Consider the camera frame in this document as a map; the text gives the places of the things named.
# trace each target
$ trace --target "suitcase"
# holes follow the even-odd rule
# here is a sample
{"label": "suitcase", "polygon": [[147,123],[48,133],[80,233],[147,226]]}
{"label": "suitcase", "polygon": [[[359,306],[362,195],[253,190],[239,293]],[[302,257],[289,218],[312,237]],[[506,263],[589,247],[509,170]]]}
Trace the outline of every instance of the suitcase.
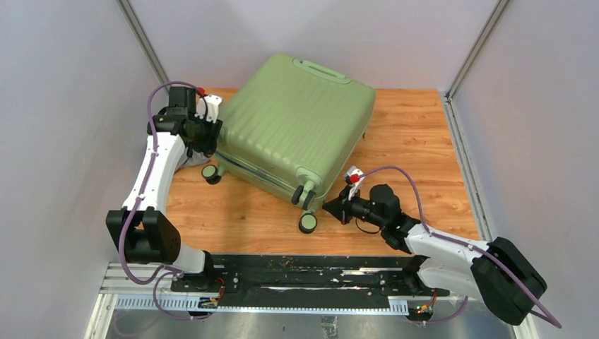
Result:
{"label": "suitcase", "polygon": [[373,88],[339,72],[275,54],[221,105],[218,168],[202,174],[214,184],[230,172],[303,208],[299,228],[310,233],[370,121],[374,97]]}

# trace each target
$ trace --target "gray wall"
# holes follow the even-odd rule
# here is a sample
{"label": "gray wall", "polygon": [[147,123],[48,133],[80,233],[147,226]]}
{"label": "gray wall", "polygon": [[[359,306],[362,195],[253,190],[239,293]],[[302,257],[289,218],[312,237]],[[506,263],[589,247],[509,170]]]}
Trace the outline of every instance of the gray wall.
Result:
{"label": "gray wall", "polygon": [[594,338],[599,303],[599,2],[512,1],[458,94],[458,116],[497,235],[544,276],[564,324]]}
{"label": "gray wall", "polygon": [[0,338],[82,338],[157,80],[115,1],[3,1]]}
{"label": "gray wall", "polygon": [[497,0],[132,0],[170,78],[239,87],[274,52],[446,90]]}

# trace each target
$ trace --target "wire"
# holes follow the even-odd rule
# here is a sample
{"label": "wire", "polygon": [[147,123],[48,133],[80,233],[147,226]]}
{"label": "wire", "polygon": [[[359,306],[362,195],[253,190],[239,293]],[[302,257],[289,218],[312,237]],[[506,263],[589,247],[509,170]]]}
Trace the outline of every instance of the wire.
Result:
{"label": "wire", "polygon": [[468,304],[468,296],[464,297],[464,302],[462,303],[462,306],[460,306],[460,308],[456,311],[456,313],[447,316],[445,318],[442,319],[436,319],[436,320],[431,320],[431,321],[415,321],[415,320],[410,320],[410,319],[406,319],[406,318],[399,318],[399,320],[401,321],[406,321],[408,323],[415,323],[417,325],[434,325],[437,323],[444,323],[446,321],[450,321],[455,319],[457,316],[459,316],[460,314],[462,314],[462,312],[464,312],[464,309],[466,308],[466,305]]}
{"label": "wire", "polygon": [[158,309],[158,311],[160,311],[160,313],[162,313],[163,315],[174,319],[174,320],[201,320],[201,319],[206,319],[209,316],[212,315],[212,313],[210,314],[206,314],[205,316],[175,316],[174,314],[168,312],[167,310],[163,309],[162,306],[160,306],[160,303],[158,302],[158,297],[157,297],[157,291],[158,291],[158,284],[160,283],[160,281],[162,279],[164,279],[167,275],[174,275],[173,272],[166,272],[163,275],[161,275],[157,280],[156,283],[154,284],[154,289],[152,291],[152,298],[154,300],[154,305],[156,305],[156,308]]}
{"label": "wire", "polygon": [[217,281],[220,281],[222,284],[218,289],[218,301],[220,301],[225,295],[225,281],[222,278],[218,278]]}
{"label": "wire", "polygon": [[436,301],[437,301],[437,289],[435,288],[435,289],[434,289],[434,292],[433,292],[433,294],[432,294],[431,301],[430,301],[430,302],[428,302],[428,303],[426,303],[426,304],[424,304],[424,305],[422,305],[422,306],[420,307],[420,310],[425,310],[425,309],[428,309],[428,308],[431,308],[431,307],[433,307],[433,306],[434,306],[434,303],[435,303]]}
{"label": "wire", "polygon": [[469,244],[465,241],[459,240],[459,239],[454,239],[452,237],[447,237],[446,235],[442,235],[442,234],[438,234],[436,232],[431,232],[430,227],[427,225],[426,221],[425,221],[425,213],[424,210],[422,208],[422,201],[420,201],[420,194],[418,193],[418,189],[416,188],[416,183],[414,182],[414,180],[412,179],[412,177],[410,177],[410,175],[403,169],[401,169],[398,166],[393,166],[393,165],[387,165],[387,166],[381,166],[375,169],[371,169],[370,171],[365,172],[364,174],[361,174],[358,176],[358,178],[363,178],[363,177],[367,177],[373,173],[376,173],[378,171],[382,171],[382,170],[398,170],[399,172],[401,172],[401,174],[403,174],[405,176],[406,179],[408,179],[408,181],[410,182],[410,185],[412,186],[412,189],[414,190],[414,194],[416,195],[416,203],[418,204],[418,213],[420,214],[420,220],[422,223],[422,227],[425,229],[425,231],[430,234],[433,237],[439,238],[439,239],[443,239],[446,240],[448,242],[453,242],[454,244],[460,244],[462,246],[468,247],[469,249],[473,249],[474,251],[482,254],[483,256],[487,257],[490,261],[492,261],[495,265],[497,265],[497,267],[501,268],[515,283],[516,285],[518,285],[518,287],[524,292],[524,294],[526,294],[526,296],[528,298],[530,298],[530,300],[532,300],[532,302],[545,314],[539,314],[536,311],[530,311],[530,313],[534,316],[537,316],[543,320],[545,320],[548,323],[551,323],[553,326],[557,327],[557,328],[562,328],[562,324],[553,316],[553,314],[551,314],[551,312],[549,312],[549,310],[545,307],[545,305],[543,305],[539,299],[537,297],[535,297],[535,295],[528,289],[528,287],[526,287],[524,285],[524,283],[522,282],[522,280],[520,280],[518,277],[516,277],[516,275],[514,274],[514,272],[512,272],[505,264],[503,264],[498,258],[495,258],[493,255],[491,255],[490,253],[488,253],[487,251],[481,249],[478,246],[475,246],[473,244]]}
{"label": "wire", "polygon": [[362,229],[360,226],[358,226],[358,225],[357,225],[357,218],[355,218],[355,224],[356,224],[356,227],[357,227],[357,228],[358,228],[360,231],[362,231],[362,232],[364,232],[364,233],[366,233],[366,234],[378,234],[378,233],[381,231],[381,229],[380,229],[380,228],[379,228],[379,230],[377,230],[376,232],[373,232],[373,231],[366,231],[366,230]]}

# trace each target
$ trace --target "wooden floor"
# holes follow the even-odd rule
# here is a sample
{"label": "wooden floor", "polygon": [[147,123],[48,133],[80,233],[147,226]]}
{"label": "wooden floor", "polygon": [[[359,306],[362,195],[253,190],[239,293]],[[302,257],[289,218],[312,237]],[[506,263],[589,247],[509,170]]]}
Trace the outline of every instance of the wooden floor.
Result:
{"label": "wooden floor", "polygon": [[[228,100],[230,89],[208,91]],[[358,143],[346,167],[370,170],[398,165],[415,180],[426,221],[440,230],[478,239],[463,179],[451,144],[443,108],[435,90],[378,90],[374,116],[365,139]],[[211,186],[201,176],[202,166],[175,174],[167,214],[183,242],[210,252],[398,255],[380,234],[359,231],[352,222],[342,225],[320,210],[312,234],[297,228],[300,209],[230,174]],[[402,209],[418,216],[414,193],[403,175],[394,170],[373,174],[362,185],[362,196],[375,184],[387,183]],[[340,178],[330,192],[337,196]],[[363,224],[366,230],[373,225]]]}

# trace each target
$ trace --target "metal strip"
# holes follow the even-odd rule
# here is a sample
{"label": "metal strip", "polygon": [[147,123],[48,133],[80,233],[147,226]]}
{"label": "metal strip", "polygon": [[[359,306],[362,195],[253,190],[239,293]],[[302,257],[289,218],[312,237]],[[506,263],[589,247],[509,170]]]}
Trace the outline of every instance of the metal strip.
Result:
{"label": "metal strip", "polygon": [[534,317],[529,314],[520,326],[513,327],[514,334],[516,334],[516,339],[539,339],[537,328],[533,319]]}
{"label": "metal strip", "polygon": [[[340,308],[304,308],[304,307],[235,307],[221,306],[217,309],[200,307],[200,297],[185,295],[161,295],[160,306],[167,311],[216,311],[227,313],[277,313],[277,314],[369,314],[387,316],[407,316],[408,302],[389,300],[385,309],[340,309]],[[152,295],[119,295],[115,309],[156,310]]]}
{"label": "metal strip", "polygon": [[456,117],[456,111],[453,107],[453,100],[448,101],[443,93],[440,93],[441,103],[443,104],[443,111],[445,118],[447,119],[447,126],[451,133],[451,141],[453,143],[453,149],[456,151],[456,157],[458,158],[458,164],[462,171],[462,178],[464,178],[464,186],[468,193],[468,200],[472,207],[472,213],[474,215],[474,221],[478,228],[478,233],[483,240],[492,240],[491,229],[487,223],[487,217],[485,216],[485,208],[482,202],[482,198],[478,191],[477,181],[472,168],[472,162],[468,155],[468,148],[466,147],[463,140],[463,133],[461,124]]}
{"label": "metal strip", "polygon": [[167,76],[167,73],[164,67],[162,67],[160,60],[158,59],[158,55],[156,55],[156,52],[152,48],[152,44],[150,43],[150,40],[148,39],[146,32],[143,30],[143,27],[141,26],[141,23],[139,22],[139,19],[135,14],[131,2],[129,2],[129,0],[117,0],[117,4],[119,4],[119,7],[121,8],[123,15],[125,16],[125,19],[129,23],[129,26],[131,27],[131,30],[133,31],[135,38],[137,38],[137,41],[139,42],[139,46],[143,50],[143,53],[146,54],[146,58],[148,58],[148,62],[150,63],[150,66],[152,66],[152,70],[154,70],[156,77],[158,78],[160,83],[168,82],[169,78]]}
{"label": "metal strip", "polygon": [[85,331],[85,339],[106,338],[116,303],[116,295],[97,296],[88,329]]}
{"label": "metal strip", "polygon": [[451,83],[451,86],[449,86],[449,90],[447,90],[447,97],[449,99],[455,98],[458,94],[458,91],[460,90],[460,87],[462,86],[465,77],[468,75],[468,72],[472,68],[472,65],[478,58],[478,54],[485,46],[487,40],[489,39],[489,36],[497,26],[499,19],[501,19],[501,17],[503,16],[505,9],[510,4],[510,2],[511,0],[499,0],[497,2],[497,5],[495,5],[495,8],[493,9],[491,16],[489,17],[489,20],[487,20],[487,23],[485,23],[484,28],[480,32],[480,35],[478,35],[478,38],[476,39],[474,46],[470,50],[470,53],[468,53],[466,60],[462,64],[462,67],[460,68],[458,75],[454,78],[453,82]]}

